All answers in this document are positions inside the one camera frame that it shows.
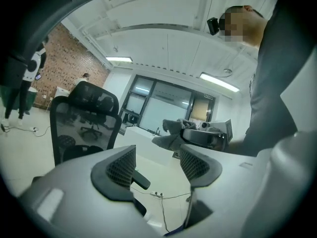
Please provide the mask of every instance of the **black pants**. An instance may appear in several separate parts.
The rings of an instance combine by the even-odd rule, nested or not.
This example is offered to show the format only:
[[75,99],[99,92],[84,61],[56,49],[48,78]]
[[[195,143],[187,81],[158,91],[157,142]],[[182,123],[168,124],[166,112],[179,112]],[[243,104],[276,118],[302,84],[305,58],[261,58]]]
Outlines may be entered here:
[[11,93],[9,95],[8,102],[6,104],[6,110],[5,110],[5,115],[4,115],[4,117],[6,119],[9,118],[11,111],[12,111],[12,108],[13,108],[13,105],[14,105],[14,102],[15,102],[15,99],[19,93],[20,93],[19,119],[23,118],[25,107],[26,107],[26,97],[27,97],[27,94],[28,94],[28,91],[29,91],[31,84],[32,84],[31,81],[23,80],[20,88],[11,89]]

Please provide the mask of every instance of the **man's neck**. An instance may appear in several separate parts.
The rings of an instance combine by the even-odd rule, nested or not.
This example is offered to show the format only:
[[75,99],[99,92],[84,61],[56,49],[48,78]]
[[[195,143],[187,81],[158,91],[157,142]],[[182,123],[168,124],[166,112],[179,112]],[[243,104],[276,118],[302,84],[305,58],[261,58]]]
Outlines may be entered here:
[[252,28],[252,31],[250,31],[248,36],[246,36],[245,43],[251,47],[259,49],[263,39],[263,33],[266,25],[267,20],[260,19],[258,23]]

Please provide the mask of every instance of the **white shoe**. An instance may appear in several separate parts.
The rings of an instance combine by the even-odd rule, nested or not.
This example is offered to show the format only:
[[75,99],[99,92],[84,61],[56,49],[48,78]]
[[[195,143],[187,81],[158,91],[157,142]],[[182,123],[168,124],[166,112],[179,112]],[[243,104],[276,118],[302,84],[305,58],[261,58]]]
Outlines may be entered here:
[[2,124],[4,127],[9,127],[9,126],[10,126],[9,119],[3,119],[3,120],[1,121],[1,124]]
[[18,126],[21,127],[23,125],[22,119],[18,119]]

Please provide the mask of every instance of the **white ceiling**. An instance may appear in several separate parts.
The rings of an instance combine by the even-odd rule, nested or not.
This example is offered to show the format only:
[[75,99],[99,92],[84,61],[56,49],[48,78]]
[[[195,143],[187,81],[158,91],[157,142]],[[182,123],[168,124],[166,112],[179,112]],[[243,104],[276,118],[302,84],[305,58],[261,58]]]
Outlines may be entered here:
[[[94,0],[77,9],[65,26],[107,67],[105,56],[128,56],[133,66],[156,73],[181,73],[190,81],[201,72],[225,76],[240,89],[249,85],[257,50],[209,33],[207,19],[227,7],[251,5],[266,19],[276,0]],[[129,67],[127,63],[114,64]]]

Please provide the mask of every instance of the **white shirt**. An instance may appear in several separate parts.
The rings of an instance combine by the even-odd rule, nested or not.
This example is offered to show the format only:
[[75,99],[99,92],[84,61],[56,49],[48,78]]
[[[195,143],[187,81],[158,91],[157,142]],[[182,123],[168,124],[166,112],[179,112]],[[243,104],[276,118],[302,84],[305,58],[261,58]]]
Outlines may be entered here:
[[86,78],[77,78],[77,79],[74,80],[74,85],[78,85],[78,83],[81,82],[81,81],[88,82]]

